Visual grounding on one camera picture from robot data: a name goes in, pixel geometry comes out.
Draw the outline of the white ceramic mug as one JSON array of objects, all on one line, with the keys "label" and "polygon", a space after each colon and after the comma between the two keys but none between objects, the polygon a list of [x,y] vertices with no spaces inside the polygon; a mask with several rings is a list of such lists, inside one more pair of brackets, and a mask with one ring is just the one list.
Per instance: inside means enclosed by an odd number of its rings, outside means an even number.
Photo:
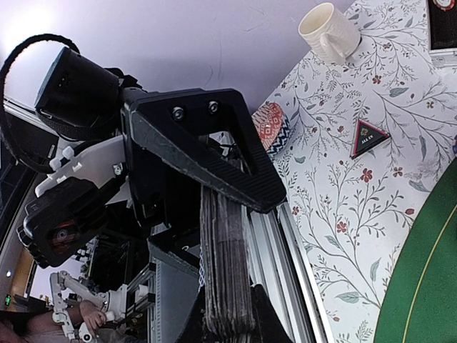
[{"label": "white ceramic mug", "polygon": [[359,29],[329,2],[310,10],[298,33],[318,58],[337,65],[344,65],[361,43]]}]

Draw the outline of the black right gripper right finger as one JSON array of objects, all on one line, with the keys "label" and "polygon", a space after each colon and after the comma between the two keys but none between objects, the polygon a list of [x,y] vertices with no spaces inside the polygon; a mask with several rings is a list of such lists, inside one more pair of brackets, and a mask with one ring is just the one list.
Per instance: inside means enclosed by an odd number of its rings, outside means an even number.
[{"label": "black right gripper right finger", "polygon": [[254,341],[265,343],[292,342],[261,284],[251,288],[251,296],[254,319],[256,320],[256,328],[253,332]]}]

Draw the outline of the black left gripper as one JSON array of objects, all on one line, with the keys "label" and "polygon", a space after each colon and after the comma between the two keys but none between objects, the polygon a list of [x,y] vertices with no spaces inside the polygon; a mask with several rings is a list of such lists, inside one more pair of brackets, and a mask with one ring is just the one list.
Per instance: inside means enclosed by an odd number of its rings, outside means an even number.
[{"label": "black left gripper", "polygon": [[[143,227],[199,226],[200,185],[267,214],[286,199],[242,94],[235,89],[121,92],[121,128],[133,208]],[[130,105],[130,124],[124,113]],[[234,166],[202,137],[228,132],[244,163]]]}]

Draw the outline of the left poker chip stack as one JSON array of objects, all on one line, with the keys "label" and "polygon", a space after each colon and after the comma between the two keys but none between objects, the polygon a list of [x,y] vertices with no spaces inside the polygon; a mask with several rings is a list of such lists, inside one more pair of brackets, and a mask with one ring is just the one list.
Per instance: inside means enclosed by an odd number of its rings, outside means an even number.
[{"label": "left poker chip stack", "polygon": [[441,11],[450,11],[456,4],[456,0],[433,0],[432,2]]}]

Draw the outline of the aluminium poker chip case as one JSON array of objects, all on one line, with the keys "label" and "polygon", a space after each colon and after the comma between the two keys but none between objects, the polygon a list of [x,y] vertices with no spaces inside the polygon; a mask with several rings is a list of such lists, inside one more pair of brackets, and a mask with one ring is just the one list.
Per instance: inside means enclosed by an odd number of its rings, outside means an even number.
[{"label": "aluminium poker chip case", "polygon": [[456,68],[456,4],[450,11],[441,11],[428,0],[429,54],[434,66]]}]

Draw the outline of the person in background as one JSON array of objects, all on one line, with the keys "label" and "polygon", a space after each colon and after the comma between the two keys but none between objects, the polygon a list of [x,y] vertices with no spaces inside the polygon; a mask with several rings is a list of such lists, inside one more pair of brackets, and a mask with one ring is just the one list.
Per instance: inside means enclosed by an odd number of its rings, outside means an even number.
[{"label": "person in background", "polygon": [[[106,315],[92,302],[82,301],[67,310],[73,325],[85,323],[89,332],[103,327]],[[27,336],[62,332],[62,324],[53,320],[53,312],[10,312],[1,311],[1,342],[27,342]]]}]

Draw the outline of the aluminium front rail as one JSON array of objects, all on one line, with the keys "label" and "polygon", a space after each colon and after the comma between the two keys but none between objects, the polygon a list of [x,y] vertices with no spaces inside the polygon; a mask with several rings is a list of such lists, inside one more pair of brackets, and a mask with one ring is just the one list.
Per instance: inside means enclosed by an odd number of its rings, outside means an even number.
[{"label": "aluminium front rail", "polygon": [[249,271],[292,342],[332,342],[306,249],[288,203],[268,214],[245,209]]}]

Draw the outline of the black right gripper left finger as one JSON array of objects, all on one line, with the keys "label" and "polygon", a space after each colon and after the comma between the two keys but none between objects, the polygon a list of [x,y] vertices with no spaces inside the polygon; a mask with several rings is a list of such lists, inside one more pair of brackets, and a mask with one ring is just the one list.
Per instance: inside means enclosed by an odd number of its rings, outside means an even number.
[{"label": "black right gripper left finger", "polygon": [[205,289],[200,289],[184,328],[178,337],[178,343],[202,343],[206,341],[204,329],[205,312]]}]

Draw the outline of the black triangular card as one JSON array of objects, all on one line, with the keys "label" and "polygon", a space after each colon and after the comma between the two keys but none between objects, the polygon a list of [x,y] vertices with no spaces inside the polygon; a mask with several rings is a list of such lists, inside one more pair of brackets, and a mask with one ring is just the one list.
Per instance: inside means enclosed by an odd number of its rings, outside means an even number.
[{"label": "black triangular card", "polygon": [[391,135],[388,132],[367,121],[358,119],[355,125],[350,157],[356,159],[390,138]]}]

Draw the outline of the red patterned bowl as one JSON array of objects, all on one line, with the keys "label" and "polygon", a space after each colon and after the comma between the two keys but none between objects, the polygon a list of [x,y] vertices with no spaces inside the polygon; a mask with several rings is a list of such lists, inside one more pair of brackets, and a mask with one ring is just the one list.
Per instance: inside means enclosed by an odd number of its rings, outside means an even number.
[{"label": "red patterned bowl", "polygon": [[266,153],[274,158],[287,145],[291,131],[288,117],[279,104],[267,102],[251,118]]}]

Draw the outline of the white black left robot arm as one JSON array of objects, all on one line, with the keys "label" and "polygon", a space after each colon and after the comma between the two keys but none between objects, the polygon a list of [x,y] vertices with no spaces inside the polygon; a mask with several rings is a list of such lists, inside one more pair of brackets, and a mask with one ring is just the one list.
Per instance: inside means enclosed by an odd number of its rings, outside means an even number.
[{"label": "white black left robot arm", "polygon": [[39,90],[35,111],[60,135],[79,141],[124,138],[129,188],[141,223],[170,222],[194,210],[208,187],[266,214],[285,187],[235,89],[147,92],[132,76],[86,59],[70,39],[39,34],[19,44],[1,68],[40,41],[64,45]]}]

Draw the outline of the round green poker mat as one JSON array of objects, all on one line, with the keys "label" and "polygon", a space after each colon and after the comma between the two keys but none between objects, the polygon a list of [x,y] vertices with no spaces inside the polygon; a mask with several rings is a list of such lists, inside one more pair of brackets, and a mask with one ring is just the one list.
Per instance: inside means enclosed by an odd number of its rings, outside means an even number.
[{"label": "round green poker mat", "polygon": [[456,341],[456,163],[418,213],[394,268],[375,342]]}]

